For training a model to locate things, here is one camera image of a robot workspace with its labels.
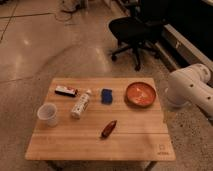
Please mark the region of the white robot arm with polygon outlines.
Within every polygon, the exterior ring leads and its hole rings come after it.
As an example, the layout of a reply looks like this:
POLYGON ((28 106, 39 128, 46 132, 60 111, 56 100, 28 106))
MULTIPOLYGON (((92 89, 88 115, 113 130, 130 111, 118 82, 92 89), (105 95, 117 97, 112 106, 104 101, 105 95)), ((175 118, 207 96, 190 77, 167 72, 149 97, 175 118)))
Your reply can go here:
POLYGON ((213 88, 208 85, 210 79, 210 69, 201 63, 171 72, 165 89, 167 102, 175 108, 181 108, 188 102, 194 103, 213 124, 213 88))

